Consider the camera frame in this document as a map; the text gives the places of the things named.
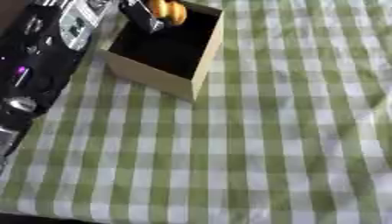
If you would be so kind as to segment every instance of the cardboard box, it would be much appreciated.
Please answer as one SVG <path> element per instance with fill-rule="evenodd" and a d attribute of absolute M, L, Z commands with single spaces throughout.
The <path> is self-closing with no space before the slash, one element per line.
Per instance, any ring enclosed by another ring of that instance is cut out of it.
<path fill-rule="evenodd" d="M 223 41 L 223 10 L 185 2 L 179 27 L 147 34 L 122 19 L 103 57 L 114 75 L 194 102 Z"/>

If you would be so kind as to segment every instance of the green checkered tablecloth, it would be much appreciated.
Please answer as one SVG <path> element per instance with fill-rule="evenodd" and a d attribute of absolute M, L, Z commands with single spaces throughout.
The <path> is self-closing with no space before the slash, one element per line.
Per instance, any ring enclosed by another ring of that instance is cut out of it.
<path fill-rule="evenodd" d="M 226 12 L 198 101 L 117 80 L 92 51 L 10 159 L 0 209 L 136 224 L 392 223 L 392 2 L 197 3 Z M 101 32 L 115 25 L 112 15 Z"/>

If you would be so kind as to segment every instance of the purple light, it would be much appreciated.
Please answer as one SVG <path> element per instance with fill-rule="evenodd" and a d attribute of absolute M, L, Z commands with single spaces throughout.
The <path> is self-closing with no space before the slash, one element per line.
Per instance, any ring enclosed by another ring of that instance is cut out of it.
<path fill-rule="evenodd" d="M 18 74 L 23 74 L 25 71 L 26 71 L 26 67 L 25 67 L 25 66 L 20 66 L 20 67 L 17 69 L 17 73 L 18 73 Z"/>

